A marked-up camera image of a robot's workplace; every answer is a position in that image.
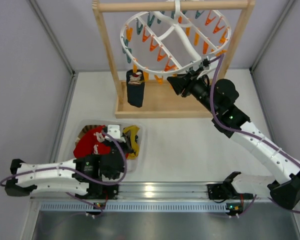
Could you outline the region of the white plastic basket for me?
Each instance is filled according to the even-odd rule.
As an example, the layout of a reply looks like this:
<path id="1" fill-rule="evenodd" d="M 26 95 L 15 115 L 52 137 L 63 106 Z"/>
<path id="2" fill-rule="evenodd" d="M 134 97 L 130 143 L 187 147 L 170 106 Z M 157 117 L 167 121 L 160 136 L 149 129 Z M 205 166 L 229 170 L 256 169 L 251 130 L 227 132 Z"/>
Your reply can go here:
<path id="1" fill-rule="evenodd" d="M 138 136 L 137 143 L 139 145 L 139 154 L 135 160 L 127 160 L 127 171 L 133 172 L 136 170 L 139 160 L 141 160 L 143 158 L 143 153 L 145 152 L 146 132 L 145 132 L 144 127 L 142 127 L 138 123 L 122 122 L 122 121 L 117 121 L 117 120 L 84 119 L 79 122 L 79 124 L 77 126 L 77 130 L 73 132 L 73 138 L 72 138 L 72 140 L 70 140 L 70 143 L 68 145 L 69 155 L 72 158 L 75 158 L 73 151 L 76 148 L 75 141 L 77 139 L 77 136 L 80 133 L 80 131 L 82 130 L 82 128 L 86 125 L 99 125 L 99 126 L 105 125 L 105 127 L 107 125 L 120 125 L 120 129 L 121 129 L 121 132 L 123 135 L 124 135 L 124 133 L 123 133 L 124 128 L 126 128 L 128 126 L 132 126 L 132 125 L 138 126 L 140 128 L 140 130 L 137 133 L 137 136 Z"/>

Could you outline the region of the white round clip hanger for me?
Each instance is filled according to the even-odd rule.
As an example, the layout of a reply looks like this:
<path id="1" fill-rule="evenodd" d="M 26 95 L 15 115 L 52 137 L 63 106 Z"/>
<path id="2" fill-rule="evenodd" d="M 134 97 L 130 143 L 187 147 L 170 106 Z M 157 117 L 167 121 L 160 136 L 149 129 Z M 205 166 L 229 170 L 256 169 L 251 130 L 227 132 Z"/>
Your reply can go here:
<path id="1" fill-rule="evenodd" d="M 122 52 L 134 74 L 158 79 L 195 69 L 203 59 L 224 54 L 232 36 L 228 19 L 218 10 L 141 11 L 120 31 Z"/>

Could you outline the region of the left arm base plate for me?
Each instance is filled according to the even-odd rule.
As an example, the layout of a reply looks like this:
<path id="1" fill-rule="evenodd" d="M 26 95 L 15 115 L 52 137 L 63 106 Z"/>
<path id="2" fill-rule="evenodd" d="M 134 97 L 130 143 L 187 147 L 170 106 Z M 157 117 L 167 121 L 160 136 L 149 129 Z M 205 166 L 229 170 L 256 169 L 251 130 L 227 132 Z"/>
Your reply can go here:
<path id="1" fill-rule="evenodd" d="M 119 185 L 102 185 L 102 191 L 98 197 L 101 200 L 115 200 L 119 192 Z"/>

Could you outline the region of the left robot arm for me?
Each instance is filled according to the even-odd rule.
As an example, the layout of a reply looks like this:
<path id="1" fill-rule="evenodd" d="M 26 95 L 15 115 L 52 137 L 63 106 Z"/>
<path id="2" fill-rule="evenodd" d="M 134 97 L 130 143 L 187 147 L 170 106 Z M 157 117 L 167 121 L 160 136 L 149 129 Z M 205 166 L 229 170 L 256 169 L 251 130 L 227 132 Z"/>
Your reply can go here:
<path id="1" fill-rule="evenodd" d="M 124 135 L 121 139 L 106 138 L 108 153 L 88 153 L 83 157 L 48 164 L 28 164 L 13 159 L 11 175 L 0 185 L 10 197 L 55 192 L 77 198 L 96 199 L 117 189 L 128 173 L 128 157 L 137 153 L 138 138 Z"/>

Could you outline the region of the red sock with white pattern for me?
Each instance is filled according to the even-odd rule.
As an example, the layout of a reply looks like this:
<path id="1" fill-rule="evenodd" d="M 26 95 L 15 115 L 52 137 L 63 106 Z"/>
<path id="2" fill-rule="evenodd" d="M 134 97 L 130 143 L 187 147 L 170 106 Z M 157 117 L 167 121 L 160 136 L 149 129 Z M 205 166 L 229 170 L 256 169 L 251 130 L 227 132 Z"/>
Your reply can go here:
<path id="1" fill-rule="evenodd" d="M 96 143 L 94 146 L 93 146 L 93 154 L 94 155 L 107 155 L 111 152 L 112 148 L 110 146 L 107 146 L 103 143 Z"/>

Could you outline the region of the mustard sock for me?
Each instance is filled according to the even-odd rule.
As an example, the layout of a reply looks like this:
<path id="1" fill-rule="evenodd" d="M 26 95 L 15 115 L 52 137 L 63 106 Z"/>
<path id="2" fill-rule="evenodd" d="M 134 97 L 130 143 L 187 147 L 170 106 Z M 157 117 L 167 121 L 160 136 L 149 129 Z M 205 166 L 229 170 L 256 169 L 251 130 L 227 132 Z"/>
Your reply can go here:
<path id="1" fill-rule="evenodd" d="M 133 150 L 131 153 L 126 154 L 127 160 L 135 160 L 140 152 L 140 146 L 138 144 L 138 132 L 140 128 L 137 125 L 130 125 L 123 129 L 123 133 L 130 140 L 130 145 Z"/>

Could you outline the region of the aluminium rail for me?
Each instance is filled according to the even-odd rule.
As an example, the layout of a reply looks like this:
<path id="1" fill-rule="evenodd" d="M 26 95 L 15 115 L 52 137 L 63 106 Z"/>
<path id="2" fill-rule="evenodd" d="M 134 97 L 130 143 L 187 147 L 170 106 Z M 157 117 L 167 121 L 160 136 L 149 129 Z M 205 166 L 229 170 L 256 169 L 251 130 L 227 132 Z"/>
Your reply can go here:
<path id="1" fill-rule="evenodd" d="M 217 203 L 208 197 L 208 184 L 214 182 L 123 182 L 116 199 L 80 201 L 65 193 L 39 193 L 30 200 L 42 211 L 88 212 L 162 212 L 211 213 L 238 216 L 250 200 L 226 200 Z"/>

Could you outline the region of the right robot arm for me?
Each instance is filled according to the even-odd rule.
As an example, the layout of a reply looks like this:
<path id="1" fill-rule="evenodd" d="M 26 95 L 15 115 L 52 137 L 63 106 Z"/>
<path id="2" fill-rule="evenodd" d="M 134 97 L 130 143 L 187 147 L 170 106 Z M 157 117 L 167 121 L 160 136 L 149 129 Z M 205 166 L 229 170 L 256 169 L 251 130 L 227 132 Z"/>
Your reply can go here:
<path id="1" fill-rule="evenodd" d="M 300 201 L 300 161 L 270 141 L 235 105 L 239 93 L 233 82 L 223 78 L 210 83 L 206 74 L 199 76 L 195 71 L 169 76 L 167 81 L 178 96 L 193 96 L 212 113 L 220 133 L 246 149 L 271 173 L 256 176 L 234 171 L 220 186 L 225 199 L 240 194 L 263 196 L 293 210 Z"/>

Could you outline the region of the brown striped sock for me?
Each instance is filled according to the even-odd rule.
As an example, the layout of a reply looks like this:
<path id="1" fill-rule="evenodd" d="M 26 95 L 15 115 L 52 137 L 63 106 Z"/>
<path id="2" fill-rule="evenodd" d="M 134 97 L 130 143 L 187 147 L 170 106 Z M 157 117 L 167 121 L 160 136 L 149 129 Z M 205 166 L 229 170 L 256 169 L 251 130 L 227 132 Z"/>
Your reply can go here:
<path id="1" fill-rule="evenodd" d="M 76 140 L 75 140 L 75 145 L 79 143 L 79 141 L 82 139 L 82 137 L 90 130 L 95 129 L 99 127 L 99 125 L 93 124 L 93 125 L 85 125 L 82 130 L 79 132 Z"/>

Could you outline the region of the dark navy sock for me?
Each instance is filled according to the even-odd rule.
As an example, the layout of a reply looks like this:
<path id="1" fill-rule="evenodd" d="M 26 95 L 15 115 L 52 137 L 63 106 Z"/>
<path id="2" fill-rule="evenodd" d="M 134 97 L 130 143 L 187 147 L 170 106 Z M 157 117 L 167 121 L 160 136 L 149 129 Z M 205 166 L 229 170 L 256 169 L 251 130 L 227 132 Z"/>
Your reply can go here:
<path id="1" fill-rule="evenodd" d="M 126 72 L 127 102 L 134 107 L 143 106 L 145 79 L 142 70 L 134 72 L 132 69 Z"/>

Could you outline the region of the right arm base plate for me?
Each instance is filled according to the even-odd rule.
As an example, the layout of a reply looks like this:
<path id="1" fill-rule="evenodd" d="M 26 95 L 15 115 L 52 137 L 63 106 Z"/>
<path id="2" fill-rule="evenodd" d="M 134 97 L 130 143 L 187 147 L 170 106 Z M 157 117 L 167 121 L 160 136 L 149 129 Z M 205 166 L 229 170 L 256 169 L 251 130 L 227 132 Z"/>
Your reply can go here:
<path id="1" fill-rule="evenodd" d="M 227 200 L 252 200 L 251 193 L 237 193 L 229 184 L 213 183 L 207 185 L 208 198 L 216 203 L 223 203 Z"/>

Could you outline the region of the wooden hanger stand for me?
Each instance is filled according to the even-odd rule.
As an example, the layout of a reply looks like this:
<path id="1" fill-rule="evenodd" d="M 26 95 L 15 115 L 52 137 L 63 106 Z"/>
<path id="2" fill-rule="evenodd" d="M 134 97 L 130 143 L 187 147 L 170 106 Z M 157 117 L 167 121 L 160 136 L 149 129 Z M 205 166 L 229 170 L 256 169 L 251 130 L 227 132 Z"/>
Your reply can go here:
<path id="1" fill-rule="evenodd" d="M 117 100 L 114 114 L 118 119 L 146 119 L 146 118 L 207 118 L 209 113 L 201 110 L 193 99 L 182 103 L 172 94 L 172 89 L 165 83 L 165 77 L 173 76 L 198 65 L 202 56 L 213 55 L 214 58 L 223 56 L 220 68 L 214 68 L 218 78 L 223 78 L 232 62 L 242 35 L 246 29 L 255 2 L 253 0 L 169 0 L 166 2 L 124 2 L 101 3 L 92 2 L 92 10 L 98 25 L 107 54 L 108 65 L 115 85 Z M 198 15 L 207 11 L 205 24 L 213 21 L 224 22 L 223 26 L 216 25 L 215 33 L 222 31 L 220 44 L 215 45 L 211 40 L 195 27 L 186 17 L 185 11 L 195 11 Z M 142 35 L 143 41 L 150 41 L 150 50 L 158 50 L 157 60 L 166 60 L 163 70 L 151 70 L 141 65 L 131 53 L 129 42 L 133 35 L 133 28 L 127 21 L 120 31 L 120 43 L 133 70 L 141 70 L 145 84 L 144 102 L 141 107 L 132 107 L 129 100 L 132 95 L 128 92 L 128 85 L 119 79 L 110 38 L 107 32 L 104 13 L 132 12 L 131 21 L 136 22 L 136 32 Z M 194 44 L 190 42 L 190 31 L 194 30 L 194 40 L 203 41 L 202 54 L 197 53 Z M 176 32 L 192 58 L 189 64 L 181 65 L 164 45 L 163 41 L 171 33 Z"/>

